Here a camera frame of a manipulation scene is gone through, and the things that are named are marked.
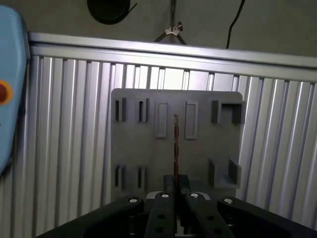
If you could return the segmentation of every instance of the screw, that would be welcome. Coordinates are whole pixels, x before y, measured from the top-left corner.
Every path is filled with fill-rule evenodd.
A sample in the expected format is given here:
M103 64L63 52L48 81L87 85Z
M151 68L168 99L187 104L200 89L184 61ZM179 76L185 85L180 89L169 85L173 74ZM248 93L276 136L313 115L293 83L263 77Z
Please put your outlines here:
M183 30L183 25L182 25L181 22L178 23L177 28L179 29L179 31L182 31L182 30Z
M199 197L198 194L196 194L196 193L192 193L192 194L190 194L190 196L194 197L194 198L198 198Z
M233 203L233 201L230 198L225 198L223 201L229 204Z

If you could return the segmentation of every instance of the rectangular slot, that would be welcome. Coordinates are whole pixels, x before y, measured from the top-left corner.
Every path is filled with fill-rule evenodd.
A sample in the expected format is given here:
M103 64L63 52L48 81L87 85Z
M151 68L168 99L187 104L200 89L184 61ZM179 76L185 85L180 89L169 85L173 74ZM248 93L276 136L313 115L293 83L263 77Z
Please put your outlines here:
M212 123L244 124L246 103L244 101L212 101Z
M137 188L141 191L146 191L147 182L147 168L139 166L137 168Z
M125 189L125 167L124 166L118 165L115 168L114 186L120 188L121 190Z
M185 139L197 139L198 128L198 103L186 102L186 116L185 116Z
M119 101L115 101L115 121L119 121Z
M137 122L147 122L148 99L137 100Z
M155 138L166 138L167 101L156 102L155 106Z
M221 103L219 101L211 102L211 122L220 123Z
M240 187L241 167L233 160L229 160L228 176L237 187Z
M126 120L126 98L114 100L114 121L125 121Z

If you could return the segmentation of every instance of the orange button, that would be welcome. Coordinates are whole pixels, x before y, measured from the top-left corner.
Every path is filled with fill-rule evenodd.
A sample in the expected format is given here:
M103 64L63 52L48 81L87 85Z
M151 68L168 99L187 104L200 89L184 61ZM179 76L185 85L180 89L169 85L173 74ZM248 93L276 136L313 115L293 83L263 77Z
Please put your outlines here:
M5 102L8 97L8 91L3 84L0 84L0 103Z

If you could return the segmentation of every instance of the silver screw head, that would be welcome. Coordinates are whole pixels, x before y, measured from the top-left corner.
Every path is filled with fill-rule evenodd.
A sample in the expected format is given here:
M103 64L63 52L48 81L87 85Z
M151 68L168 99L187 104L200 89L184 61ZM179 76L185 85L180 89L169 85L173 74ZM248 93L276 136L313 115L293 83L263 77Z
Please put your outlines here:
M199 197L198 194L196 194L196 193L192 193L192 194L190 194L190 196L194 197L194 198L198 198Z
M225 198L223 201L229 204L233 203L233 201L230 198Z

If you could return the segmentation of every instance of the metal rod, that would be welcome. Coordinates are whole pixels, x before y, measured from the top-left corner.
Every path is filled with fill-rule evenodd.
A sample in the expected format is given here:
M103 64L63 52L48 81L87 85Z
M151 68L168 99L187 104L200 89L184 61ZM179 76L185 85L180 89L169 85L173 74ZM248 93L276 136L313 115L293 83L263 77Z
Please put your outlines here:
M170 11L170 27L173 29L175 26L175 12L176 12L176 0L171 0L171 11Z

